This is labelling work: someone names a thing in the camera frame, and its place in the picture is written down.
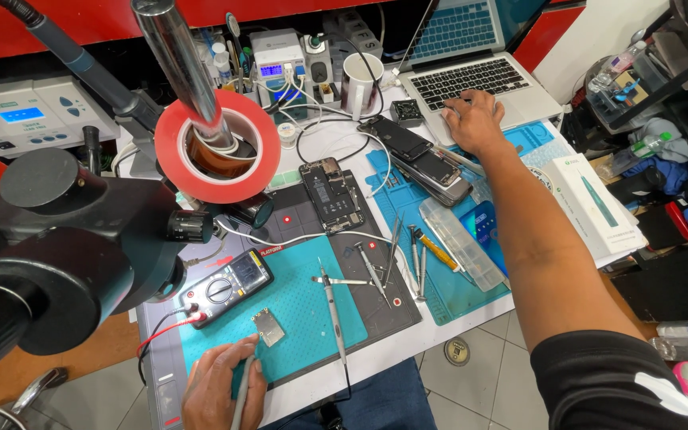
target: jeans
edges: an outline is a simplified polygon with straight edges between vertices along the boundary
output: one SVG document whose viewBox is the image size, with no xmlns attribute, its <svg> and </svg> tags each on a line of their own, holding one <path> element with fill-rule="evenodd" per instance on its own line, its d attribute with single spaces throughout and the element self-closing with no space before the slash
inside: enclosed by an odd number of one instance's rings
<svg viewBox="0 0 688 430">
<path fill-rule="evenodd" d="M 346 390 L 336 394 L 345 398 Z M 408 359 L 352 386 L 352 398 L 336 404 L 347 430 L 436 430 L 416 360 Z M 260 430 L 320 430 L 317 414 L 302 409 Z"/>
</svg>

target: white table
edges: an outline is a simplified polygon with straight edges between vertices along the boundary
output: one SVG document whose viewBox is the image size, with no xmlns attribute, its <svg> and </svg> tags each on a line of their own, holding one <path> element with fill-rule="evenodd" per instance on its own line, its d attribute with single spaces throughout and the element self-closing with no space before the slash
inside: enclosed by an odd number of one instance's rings
<svg viewBox="0 0 688 430">
<path fill-rule="evenodd" d="M 402 100 L 406 97 L 405 92 L 401 88 L 390 87 L 384 91 L 385 109 L 384 116 L 390 117 L 389 105 L 393 100 Z M 378 98 L 376 99 L 376 109 L 378 107 Z M 310 117 L 317 119 L 317 111 L 310 110 Z M 342 117 L 340 115 L 327 115 L 324 118 Z M 552 135 L 556 136 L 560 142 L 572 151 L 564 137 L 553 127 L 548 121 L 543 121 Z M 328 148 L 328 146 L 347 135 L 356 132 L 357 124 L 355 122 L 323 122 L 318 129 L 311 134 L 305 134 L 301 138 L 301 153 L 307 161 L 315 161 L 320 159 L 321 151 Z M 434 142 L 434 137 L 429 132 L 425 125 L 411 129 L 426 139 Z M 344 157 L 347 154 L 356 151 L 366 141 L 363 135 L 352 136 L 328 151 L 327 156 Z M 377 142 L 371 144 L 358 155 L 343 161 L 340 166 L 344 170 L 352 170 L 358 185 L 361 190 L 370 190 L 371 187 L 366 184 L 365 178 L 375 174 L 375 170 L 368 163 L 366 154 L 374 149 L 380 149 L 381 146 Z M 281 154 L 281 162 L 278 167 L 278 172 L 295 170 L 299 167 L 302 161 L 297 156 L 296 149 L 283 150 Z M 131 157 L 121 163 L 119 171 L 121 176 L 129 175 L 129 167 L 131 166 Z M 368 206 L 376 219 L 376 222 L 385 234 L 389 234 L 391 226 L 387 225 L 381 211 L 378 209 L 376 201 L 368 199 Z M 608 262 L 597 262 L 597 267 L 604 266 Z M 402 259 L 400 253 L 397 253 L 398 267 L 405 268 L 405 261 Z M 408 285 L 412 279 L 405 280 Z M 487 321 L 492 320 L 506 312 L 514 309 L 514 300 L 511 295 L 506 295 L 503 298 L 483 306 L 461 318 L 455 319 L 443 326 L 437 326 L 434 323 L 429 308 L 426 303 L 418 303 L 418 309 L 423 320 L 411 327 L 393 334 L 390 337 L 379 340 L 378 342 L 368 345 L 356 352 L 347 355 L 347 362 L 349 364 L 349 378 L 352 385 L 373 376 L 382 370 L 395 366 L 403 360 L 410 360 L 416 354 L 428 350 L 429 348 L 441 344 L 448 339 L 451 339 L 458 334 L 467 330 L 471 330 Z M 339 360 L 327 364 L 326 366 L 315 369 L 310 373 L 299 376 L 289 383 L 285 383 L 277 388 L 269 391 L 264 403 L 264 419 L 262 425 L 274 422 L 284 416 L 291 415 L 299 409 L 311 405 L 320 399 L 330 396 L 346 388 L 346 379 L 344 376 L 344 368 Z"/>
</svg>

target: black sleeve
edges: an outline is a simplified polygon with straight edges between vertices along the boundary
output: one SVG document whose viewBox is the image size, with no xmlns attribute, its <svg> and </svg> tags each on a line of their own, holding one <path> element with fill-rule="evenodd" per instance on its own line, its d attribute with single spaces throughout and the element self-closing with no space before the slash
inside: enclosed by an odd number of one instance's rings
<svg viewBox="0 0 688 430">
<path fill-rule="evenodd" d="M 530 364 L 551 430 L 688 430 L 688 398 L 642 340 L 602 330 L 559 334 L 535 347 Z"/>
</svg>

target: yellow handle tool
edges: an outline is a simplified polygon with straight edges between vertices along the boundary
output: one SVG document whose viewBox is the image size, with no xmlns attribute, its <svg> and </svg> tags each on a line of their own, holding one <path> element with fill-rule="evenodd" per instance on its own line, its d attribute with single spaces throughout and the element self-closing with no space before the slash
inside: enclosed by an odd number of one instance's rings
<svg viewBox="0 0 688 430">
<path fill-rule="evenodd" d="M 414 235 L 416 239 L 419 239 L 426 248 L 429 248 L 429 250 L 436 256 L 436 258 L 440 259 L 440 261 L 445 263 L 450 269 L 453 270 L 453 272 L 458 272 L 461 270 L 461 265 L 457 262 L 454 262 L 453 259 L 451 259 L 449 255 L 447 255 L 447 252 L 440 249 L 434 242 L 431 241 L 431 239 L 426 237 L 426 235 L 424 234 L 424 232 L 421 231 L 421 229 L 416 230 Z"/>
</svg>

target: gray repair mat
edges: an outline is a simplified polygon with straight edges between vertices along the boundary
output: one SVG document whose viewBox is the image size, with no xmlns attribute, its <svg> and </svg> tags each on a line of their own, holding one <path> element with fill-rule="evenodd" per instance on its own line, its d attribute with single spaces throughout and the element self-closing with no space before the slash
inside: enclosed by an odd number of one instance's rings
<svg viewBox="0 0 688 430">
<path fill-rule="evenodd" d="M 378 237 L 384 236 L 378 229 L 373 215 L 362 196 L 362 192 L 352 177 L 352 172 L 345 171 L 345 176 L 348 183 L 354 184 L 357 188 L 360 206 L 367 216 L 366 222 L 354 229 L 354 231 Z M 275 209 L 270 220 L 267 221 L 262 229 L 251 231 L 246 226 L 236 225 L 233 222 L 231 227 L 237 226 L 233 230 L 251 234 L 258 239 L 272 243 L 285 242 L 306 234 L 323 232 L 320 219 L 317 217 L 312 201 L 308 197 L 303 184 L 274 191 L 271 193 L 271 196 L 275 203 Z M 224 216 L 219 216 L 216 220 L 228 225 L 228 220 Z M 281 248 L 276 246 L 267 246 L 236 234 L 228 234 L 225 240 L 227 243 L 217 256 L 187 270 L 187 281 L 183 290 L 215 272 L 222 264 L 228 262 L 229 258 L 243 253 L 246 249 L 256 248 L 263 253 L 281 250 Z M 329 240 L 331 248 L 333 248 L 336 254 L 336 260 L 339 262 L 342 273 L 347 279 L 370 280 L 365 263 L 354 246 L 358 242 L 363 242 L 363 246 L 371 247 L 372 251 L 368 252 L 368 259 L 376 266 L 376 271 L 379 275 L 382 274 L 382 270 L 386 267 L 389 249 L 383 241 L 353 234 L 333 235 L 329 236 Z M 208 256 L 216 251 L 219 245 L 220 242 L 217 239 L 205 245 L 190 245 L 180 253 L 180 258 L 187 260 Z M 349 291 L 352 293 L 358 313 L 368 331 L 368 338 L 347 348 L 348 354 L 421 321 L 420 312 L 397 266 L 392 268 L 385 290 L 391 302 L 391 309 L 373 285 L 349 286 Z M 140 338 L 147 339 L 152 335 L 151 331 L 166 312 L 178 306 L 179 300 L 177 298 L 160 304 L 144 303 L 138 306 L 137 315 Z M 172 317 L 170 323 L 174 323 L 174 321 L 175 317 Z M 180 404 L 187 384 L 188 369 L 185 368 L 179 331 L 167 331 L 167 333 L 153 340 L 150 343 L 150 347 L 150 353 L 145 357 L 143 365 L 145 380 L 148 382 L 150 424 L 153 429 L 180 429 L 182 428 Z M 308 366 L 300 372 L 276 381 L 271 384 L 269 389 L 338 359 L 338 354 L 332 355 L 312 366 Z"/>
</svg>

